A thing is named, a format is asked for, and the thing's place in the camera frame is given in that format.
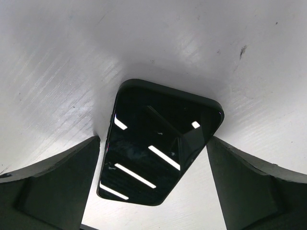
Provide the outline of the black smartphone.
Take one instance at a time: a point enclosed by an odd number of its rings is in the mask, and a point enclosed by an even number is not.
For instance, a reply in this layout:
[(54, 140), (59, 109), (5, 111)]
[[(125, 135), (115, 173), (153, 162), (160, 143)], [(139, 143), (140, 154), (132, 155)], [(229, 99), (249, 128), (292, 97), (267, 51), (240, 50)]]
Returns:
[(107, 133), (97, 195), (164, 202), (224, 120), (215, 100), (141, 79), (123, 82)]

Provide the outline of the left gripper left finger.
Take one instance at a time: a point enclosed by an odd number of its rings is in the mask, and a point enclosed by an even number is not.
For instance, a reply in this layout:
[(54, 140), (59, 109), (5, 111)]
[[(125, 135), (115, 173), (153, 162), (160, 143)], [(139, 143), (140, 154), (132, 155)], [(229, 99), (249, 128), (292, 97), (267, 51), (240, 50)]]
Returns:
[(78, 230), (100, 152), (93, 136), (0, 176), (2, 230)]

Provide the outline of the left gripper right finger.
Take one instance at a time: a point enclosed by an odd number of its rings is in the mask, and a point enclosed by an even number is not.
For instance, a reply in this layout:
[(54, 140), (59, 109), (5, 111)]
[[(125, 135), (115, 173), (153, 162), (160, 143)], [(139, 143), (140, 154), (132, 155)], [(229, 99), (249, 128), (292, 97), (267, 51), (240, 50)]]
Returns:
[(307, 176), (213, 137), (207, 144), (228, 230), (305, 230)]

